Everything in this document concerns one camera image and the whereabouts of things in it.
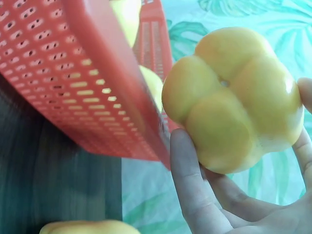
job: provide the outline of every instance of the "leaf pattern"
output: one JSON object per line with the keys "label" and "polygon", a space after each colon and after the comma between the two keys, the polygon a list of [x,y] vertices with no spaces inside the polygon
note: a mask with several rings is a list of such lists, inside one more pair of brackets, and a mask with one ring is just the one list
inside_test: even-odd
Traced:
{"label": "leaf pattern", "polygon": [[258,190],[261,185],[263,172],[263,160],[257,162],[252,168],[249,169],[248,178],[248,195],[256,198]]}
{"label": "leaf pattern", "polygon": [[172,24],[168,20],[169,38],[171,43],[172,56],[175,61],[193,54],[199,39],[208,34],[207,28],[199,22],[179,22]]}
{"label": "leaf pattern", "polygon": [[288,158],[284,153],[280,153],[278,155],[273,155],[271,160],[274,167],[275,184],[277,186],[277,203],[279,205],[284,205],[289,183]]}
{"label": "leaf pattern", "polygon": [[135,223],[138,220],[143,219],[144,216],[152,214],[154,212],[154,208],[157,207],[160,201],[164,198],[165,194],[158,194],[151,197],[150,199],[143,201],[141,204],[130,210],[123,217],[123,221],[130,225],[135,225]]}
{"label": "leaf pattern", "polygon": [[141,234],[169,234],[186,226],[186,222],[182,221],[162,221],[146,224],[137,229]]}
{"label": "leaf pattern", "polygon": [[275,46],[277,55],[282,56],[281,52],[288,51],[285,48],[293,48],[293,57],[299,70],[305,71],[307,56],[312,53],[312,46],[303,47],[312,42],[312,0],[291,2],[292,7],[281,6],[275,9],[276,12],[287,14],[287,18],[264,21],[262,25],[267,27],[267,36],[281,35]]}
{"label": "leaf pattern", "polygon": [[199,6],[216,16],[261,15],[281,6],[283,0],[198,0]]}

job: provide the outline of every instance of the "basket hole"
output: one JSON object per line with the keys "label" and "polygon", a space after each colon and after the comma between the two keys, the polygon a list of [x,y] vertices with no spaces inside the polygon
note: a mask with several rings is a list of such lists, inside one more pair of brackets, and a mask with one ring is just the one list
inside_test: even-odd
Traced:
{"label": "basket hole", "polygon": [[96,81],[96,84],[97,84],[97,85],[103,85],[103,84],[105,84],[105,80],[103,80],[103,79],[98,79],[98,80]]}
{"label": "basket hole", "polygon": [[23,34],[22,31],[18,30],[10,36],[10,39],[15,40],[16,38],[19,38],[22,34]]}
{"label": "basket hole", "polygon": [[49,37],[50,35],[51,35],[51,31],[50,30],[46,30],[46,31],[43,31],[43,32],[38,33],[37,35],[35,35],[34,39],[35,40],[41,40],[41,39]]}
{"label": "basket hole", "polygon": [[72,88],[79,88],[79,87],[85,87],[85,86],[87,86],[87,85],[88,85],[87,82],[82,81],[82,82],[71,83],[71,84],[70,84],[70,87],[72,87]]}
{"label": "basket hole", "polygon": [[26,11],[21,13],[20,18],[25,19],[35,13],[36,9],[34,7],[28,8]]}
{"label": "basket hole", "polygon": [[63,89],[63,88],[64,88],[63,85],[54,85],[54,86],[52,86],[53,90],[60,90],[60,89]]}
{"label": "basket hole", "polygon": [[79,72],[75,72],[75,73],[72,73],[72,74],[67,74],[64,76],[64,79],[76,79],[76,78],[79,78],[81,77],[81,74]]}
{"label": "basket hole", "polygon": [[5,30],[5,31],[8,31],[8,30],[10,30],[11,28],[13,28],[14,26],[15,26],[15,21],[13,20],[13,21],[11,21],[11,22],[9,22],[9,23],[6,24],[6,26],[4,27],[4,30]]}
{"label": "basket hole", "polygon": [[52,4],[52,3],[54,3],[54,2],[56,2],[57,0],[44,0],[44,4],[45,5],[50,5],[50,4]]}
{"label": "basket hole", "polygon": [[40,98],[43,98],[43,99],[46,99],[46,98],[51,98],[52,96],[49,95],[49,94],[43,94],[43,95],[40,95]]}
{"label": "basket hole", "polygon": [[95,116],[109,116],[111,113],[109,111],[96,111],[94,112]]}
{"label": "basket hole", "polygon": [[6,62],[3,62],[3,63],[0,64],[0,69],[5,68],[6,66],[7,66],[7,63],[6,63]]}
{"label": "basket hole", "polygon": [[30,51],[27,51],[26,53],[24,53],[23,57],[24,58],[28,58],[28,57],[31,57],[31,56],[33,56],[35,54],[36,54],[35,50],[30,50]]}
{"label": "basket hole", "polygon": [[74,54],[75,54],[75,55],[80,55],[80,54],[82,54],[82,48],[80,47],[80,48],[74,49]]}
{"label": "basket hole", "polygon": [[63,15],[63,11],[62,11],[62,9],[57,9],[57,10],[55,10],[55,11],[53,11],[52,13],[51,13],[51,17],[52,18],[58,18],[58,17],[61,17]]}
{"label": "basket hole", "polygon": [[25,66],[25,65],[20,65],[20,66],[17,66],[17,67],[15,68],[15,70],[18,71],[18,72],[20,72],[20,71],[22,71],[22,70],[25,70],[25,69],[26,69],[26,66]]}
{"label": "basket hole", "polygon": [[91,105],[89,106],[89,109],[105,109],[104,105]]}
{"label": "basket hole", "polygon": [[85,111],[74,112],[74,115],[75,116],[87,116],[88,112],[85,112]]}
{"label": "basket hole", "polygon": [[19,57],[14,57],[14,58],[10,59],[10,63],[16,63],[19,60],[20,60]]}
{"label": "basket hole", "polygon": [[42,74],[47,74],[50,72],[49,68],[43,68],[43,69],[39,69],[37,70],[37,74],[42,75]]}
{"label": "basket hole", "polygon": [[43,92],[43,91],[45,91],[45,88],[43,88],[43,87],[35,88],[35,92]]}
{"label": "basket hole", "polygon": [[121,108],[121,104],[114,104],[113,107],[116,108],[116,109],[120,109]]}
{"label": "basket hole", "polygon": [[37,59],[35,61],[31,61],[30,62],[30,66],[34,67],[34,66],[38,66],[42,64],[42,60],[41,59]]}
{"label": "basket hole", "polygon": [[18,77],[12,77],[12,78],[10,78],[10,81],[11,81],[11,82],[16,82],[16,81],[18,81],[18,80],[19,80]]}
{"label": "basket hole", "polygon": [[75,99],[67,99],[64,100],[63,103],[68,104],[68,103],[76,103],[77,101]]}
{"label": "basket hole", "polygon": [[17,45],[16,45],[16,47],[18,48],[18,49],[22,49],[22,48],[24,48],[26,45],[28,45],[29,44],[29,41],[28,40],[24,40],[24,41],[21,41],[20,43],[18,43]]}
{"label": "basket hole", "polygon": [[104,89],[102,89],[102,93],[104,93],[104,94],[110,94],[111,93],[111,89],[110,88],[104,88]]}
{"label": "basket hole", "polygon": [[8,49],[4,52],[4,55],[10,55],[13,53],[13,49]]}
{"label": "basket hole", "polygon": [[107,100],[109,100],[109,101],[116,101],[116,100],[117,100],[117,97],[111,96],[111,97],[108,97]]}
{"label": "basket hole", "polygon": [[69,97],[69,96],[70,96],[70,93],[69,93],[69,92],[66,92],[66,93],[58,93],[57,96],[58,96],[58,97]]}
{"label": "basket hole", "polygon": [[21,94],[28,94],[28,93],[30,93],[30,89],[24,89],[20,93]]}
{"label": "basket hole", "polygon": [[100,121],[115,121],[114,117],[100,117]]}
{"label": "basket hole", "polygon": [[46,106],[40,106],[40,107],[38,107],[37,109],[38,109],[39,111],[44,111],[44,110],[47,109],[47,107],[46,107]]}
{"label": "basket hole", "polygon": [[92,63],[91,59],[84,59],[84,60],[81,61],[81,64],[83,66],[90,66],[91,63]]}
{"label": "basket hole", "polygon": [[92,97],[92,98],[85,98],[82,100],[83,102],[99,102],[99,98],[97,97]]}
{"label": "basket hole", "polygon": [[4,47],[6,44],[7,44],[7,43],[6,43],[6,40],[1,41],[1,42],[0,42],[0,48],[1,48],[1,47]]}
{"label": "basket hole", "polygon": [[94,93],[93,90],[81,90],[77,92],[77,95],[92,95]]}
{"label": "basket hole", "polygon": [[19,8],[19,7],[23,6],[26,2],[27,2],[27,0],[18,0],[14,3],[13,7]]}
{"label": "basket hole", "polygon": [[56,77],[48,77],[48,78],[44,78],[43,82],[54,82],[57,81],[58,79]]}
{"label": "basket hole", "polygon": [[97,76],[98,75],[98,69],[90,70],[89,75],[90,76]]}
{"label": "basket hole", "polygon": [[48,43],[48,44],[45,44],[41,47],[41,50],[45,51],[45,50],[52,50],[56,47],[59,46],[59,43],[57,41],[54,41],[54,42],[51,42],[51,43]]}
{"label": "basket hole", "polygon": [[66,57],[66,53],[58,53],[58,54],[54,54],[54,55],[50,55],[49,56],[49,60],[53,61],[53,60],[59,60],[59,59],[63,59]]}
{"label": "basket hole", "polygon": [[67,111],[60,111],[58,114],[61,115],[61,116],[67,116],[67,115],[69,115],[70,113],[67,112]]}
{"label": "basket hole", "polygon": [[68,36],[65,41],[67,43],[73,43],[76,41],[76,38],[74,36]]}
{"label": "basket hole", "polygon": [[30,24],[27,25],[27,29],[32,30],[32,29],[38,28],[42,24],[43,24],[43,19],[36,19],[35,21],[32,21]]}
{"label": "basket hole", "polygon": [[65,30],[67,30],[67,23],[61,23],[59,26],[58,26],[58,29],[60,30],[60,31],[65,31]]}
{"label": "basket hole", "polygon": [[35,105],[35,106],[42,105],[42,101],[34,101],[34,102],[33,102],[33,105]]}
{"label": "basket hole", "polygon": [[24,86],[25,86],[24,83],[19,83],[19,84],[15,85],[15,88],[20,89],[20,88],[22,88]]}
{"label": "basket hole", "polygon": [[38,80],[31,80],[28,82],[29,85],[35,85],[35,84],[38,84],[39,81]]}
{"label": "basket hole", "polygon": [[3,21],[9,15],[9,11],[5,11],[0,15],[0,22]]}
{"label": "basket hole", "polygon": [[23,77],[23,78],[29,78],[29,77],[31,77],[32,75],[33,75],[32,73],[27,72],[27,73],[24,73],[24,74],[22,75],[22,77]]}
{"label": "basket hole", "polygon": [[3,73],[5,76],[9,76],[9,75],[11,75],[11,74],[13,74],[13,70],[7,70],[7,71],[5,71],[4,73]]}
{"label": "basket hole", "polygon": [[71,69],[73,67],[74,67],[73,63],[65,63],[65,64],[60,64],[60,65],[56,66],[56,69],[58,71],[61,71],[61,70]]}

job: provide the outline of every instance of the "bell pepper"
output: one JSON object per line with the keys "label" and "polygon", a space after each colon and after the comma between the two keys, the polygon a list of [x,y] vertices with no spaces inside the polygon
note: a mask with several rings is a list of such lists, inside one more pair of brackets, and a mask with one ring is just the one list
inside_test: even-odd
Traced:
{"label": "bell pepper", "polygon": [[116,220],[68,221],[45,225],[39,234],[140,234],[134,227]]}
{"label": "bell pepper", "polygon": [[164,82],[168,117],[192,138],[207,169],[235,173],[292,146],[302,131],[298,86],[266,39],[248,28],[206,35]]}
{"label": "bell pepper", "polygon": [[162,112],[161,91],[163,83],[161,78],[155,72],[142,65],[140,65],[139,68],[147,84],[147,87],[152,94],[157,109],[159,112]]}
{"label": "bell pepper", "polygon": [[111,0],[109,4],[132,48],[140,25],[141,0]]}

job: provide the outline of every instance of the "yellow pepper in basket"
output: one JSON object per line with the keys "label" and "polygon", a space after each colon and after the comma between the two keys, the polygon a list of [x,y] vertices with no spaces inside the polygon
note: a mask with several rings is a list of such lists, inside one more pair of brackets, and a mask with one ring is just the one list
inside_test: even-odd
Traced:
{"label": "yellow pepper in basket", "polygon": [[102,222],[68,221],[44,226],[39,234],[140,234],[132,226],[115,220]]}
{"label": "yellow pepper in basket", "polygon": [[111,0],[109,3],[132,48],[136,42],[140,24],[141,0]]}
{"label": "yellow pepper in basket", "polygon": [[[125,37],[132,48],[137,38],[139,28],[139,14],[141,10],[141,0],[112,0],[110,6],[125,34]],[[150,69],[139,66],[145,82],[154,98],[157,109],[162,111],[161,91],[162,80]]]}
{"label": "yellow pepper in basket", "polygon": [[190,134],[199,162],[221,174],[289,148],[303,127],[295,80],[266,39],[247,28],[206,35],[173,66],[162,102]]}

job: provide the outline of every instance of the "finger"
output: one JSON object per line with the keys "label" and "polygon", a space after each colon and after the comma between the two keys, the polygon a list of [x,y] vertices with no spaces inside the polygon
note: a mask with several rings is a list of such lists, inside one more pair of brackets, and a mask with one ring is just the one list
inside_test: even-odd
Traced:
{"label": "finger", "polygon": [[188,134],[175,130],[170,139],[172,177],[182,213],[196,234],[226,233],[232,229],[205,189],[194,145]]}
{"label": "finger", "polygon": [[247,196],[226,175],[208,170],[205,170],[205,174],[222,208],[246,221],[259,221],[282,208],[282,206]]}
{"label": "finger", "polygon": [[298,80],[298,87],[303,105],[312,113],[312,79],[300,78]]}
{"label": "finger", "polygon": [[[300,78],[298,87],[302,103],[305,108],[312,113],[312,79]],[[312,143],[309,134],[304,129],[294,144],[293,150],[297,156],[302,177],[305,181],[307,189],[312,188]]]}
{"label": "finger", "polygon": [[312,142],[305,128],[292,148],[297,157],[306,189],[310,190],[312,189]]}
{"label": "finger", "polygon": [[226,216],[226,218],[229,220],[230,224],[233,228],[240,228],[250,225],[250,222],[222,209],[221,212]]}

